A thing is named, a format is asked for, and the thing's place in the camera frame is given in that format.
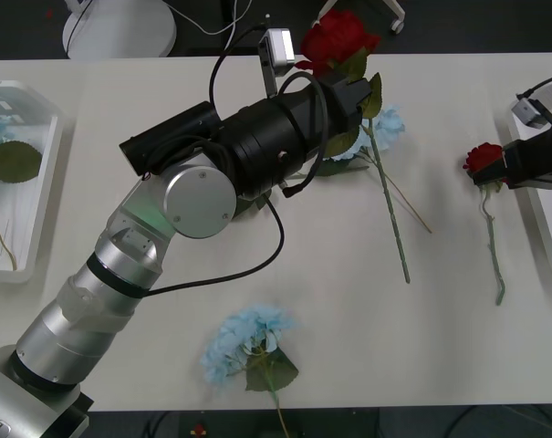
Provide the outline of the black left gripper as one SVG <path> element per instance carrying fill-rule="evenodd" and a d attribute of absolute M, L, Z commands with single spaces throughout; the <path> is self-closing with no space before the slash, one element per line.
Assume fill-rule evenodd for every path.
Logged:
<path fill-rule="evenodd" d="M 305 143 L 308 156 L 315 156 L 322 143 L 324 117 L 322 104 L 328 112 L 328 145 L 326 156 L 341 156 L 349 152 L 359 137 L 359 123 L 371 95 L 370 83 L 361 78 L 349 81 L 338 72 L 318 77 L 322 99 L 312 85 L 285 93 L 279 105 L 291 119 L 298 136 Z"/>

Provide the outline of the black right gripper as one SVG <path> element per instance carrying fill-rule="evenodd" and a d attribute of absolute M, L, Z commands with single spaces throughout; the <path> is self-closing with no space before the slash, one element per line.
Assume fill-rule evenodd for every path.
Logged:
<path fill-rule="evenodd" d="M 507 184 L 511 189 L 552 190 L 552 130 L 528 140 L 517 140 L 503 149 L 503 158 L 473 174 L 476 186 Z"/>

